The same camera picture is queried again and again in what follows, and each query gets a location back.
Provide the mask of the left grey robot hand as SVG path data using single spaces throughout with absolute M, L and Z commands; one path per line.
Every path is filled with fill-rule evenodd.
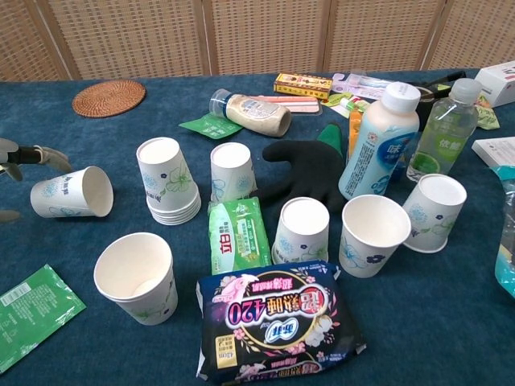
M 7 173 L 14 181 L 22 181 L 22 164 L 49 165 L 54 169 L 71 172 L 68 156 L 46 146 L 19 146 L 16 142 L 0 138 L 0 174 Z

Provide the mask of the single floral paper cup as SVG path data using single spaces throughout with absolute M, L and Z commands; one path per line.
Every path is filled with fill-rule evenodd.
M 257 190 L 249 148 L 240 142 L 226 142 L 210 154 L 211 201 L 221 203 L 249 197 Z
M 376 275 L 411 231 L 398 203 L 381 195 L 360 195 L 343 208 L 339 261 L 354 277 Z
M 328 209 L 316 199 L 297 197 L 287 201 L 280 212 L 272 261 L 328 262 L 329 220 Z
M 36 183 L 31 189 L 31 206 L 43 218 L 105 217 L 113 207 L 113 188 L 101 168 L 88 166 Z
M 411 222 L 404 245 L 419 253 L 444 249 L 466 199 L 465 188 L 452 177 L 422 176 L 402 206 Z

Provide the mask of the round woven rattan coaster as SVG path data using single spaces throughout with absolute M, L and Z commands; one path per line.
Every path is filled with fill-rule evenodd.
M 135 108 L 145 96 L 145 87 L 135 80 L 109 80 L 79 92 L 72 108 L 83 117 L 112 117 Z

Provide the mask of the large green foil sachet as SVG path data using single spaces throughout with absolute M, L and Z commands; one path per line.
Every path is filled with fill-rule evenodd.
M 0 374 L 85 309 L 50 265 L 0 295 Z

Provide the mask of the small green spout pouch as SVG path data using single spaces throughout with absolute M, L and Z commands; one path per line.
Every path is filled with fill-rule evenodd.
M 241 125 L 225 117 L 217 117 L 208 113 L 199 119 L 179 124 L 180 127 L 200 133 L 211 139 L 226 138 L 242 129 Z

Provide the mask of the beige sauce squeeze bottle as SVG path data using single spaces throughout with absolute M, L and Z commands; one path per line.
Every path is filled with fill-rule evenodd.
M 212 94 L 208 107 L 211 114 L 266 136 L 280 138 L 290 128 L 291 112 L 286 107 L 224 88 Z

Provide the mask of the black green work glove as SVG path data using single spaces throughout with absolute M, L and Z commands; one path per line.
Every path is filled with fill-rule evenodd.
M 315 140 L 280 140 L 262 151 L 267 162 L 288 162 L 289 174 L 251 195 L 263 205 L 282 204 L 297 197 L 320 201 L 331 213 L 343 209 L 345 198 L 339 180 L 345 167 L 343 136 L 336 123 L 328 124 Z

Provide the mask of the green lip balm card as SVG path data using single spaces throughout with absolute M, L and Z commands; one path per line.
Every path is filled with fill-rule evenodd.
M 331 94 L 327 100 L 321 101 L 321 105 L 333 109 L 345 118 L 349 118 L 350 113 L 354 109 L 363 113 L 370 106 L 370 103 L 358 96 L 354 96 L 350 92 L 342 92 Z

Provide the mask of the orange carton box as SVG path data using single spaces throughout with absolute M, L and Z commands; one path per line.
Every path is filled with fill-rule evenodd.
M 361 128 L 362 113 L 359 109 L 353 109 L 348 119 L 348 153 L 347 161 L 352 157 Z

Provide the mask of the purple toothbrush pack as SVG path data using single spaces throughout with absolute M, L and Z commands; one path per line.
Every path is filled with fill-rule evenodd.
M 383 80 L 361 74 L 335 73 L 332 77 L 332 91 L 337 93 L 350 92 L 356 97 L 379 100 L 385 88 L 392 83 L 392 80 Z

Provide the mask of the milk drink bottle white cap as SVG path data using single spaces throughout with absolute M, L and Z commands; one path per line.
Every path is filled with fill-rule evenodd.
M 398 159 L 418 132 L 420 97 L 413 85 L 393 82 L 365 110 L 356 145 L 340 177 L 343 197 L 385 193 Z

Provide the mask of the clear bottle green label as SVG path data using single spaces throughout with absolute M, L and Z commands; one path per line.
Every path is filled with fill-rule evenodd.
M 448 97 L 433 104 L 407 167 L 408 179 L 417 182 L 424 175 L 449 173 L 477 127 L 476 102 L 481 89 L 477 80 L 458 79 Z

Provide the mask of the flat white carton box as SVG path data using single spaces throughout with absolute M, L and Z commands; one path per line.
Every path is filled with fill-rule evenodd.
M 488 166 L 515 166 L 515 137 L 475 140 L 472 150 Z

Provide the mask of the white box black print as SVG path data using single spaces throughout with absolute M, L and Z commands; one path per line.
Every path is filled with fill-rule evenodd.
M 475 80 L 482 85 L 482 94 L 492 107 L 515 102 L 515 60 L 481 68 Z

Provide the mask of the teal clear plastic bag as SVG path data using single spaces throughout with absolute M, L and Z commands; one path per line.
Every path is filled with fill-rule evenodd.
M 505 192 L 505 219 L 496 256 L 495 278 L 515 299 L 515 166 L 495 166 L 492 170 Z

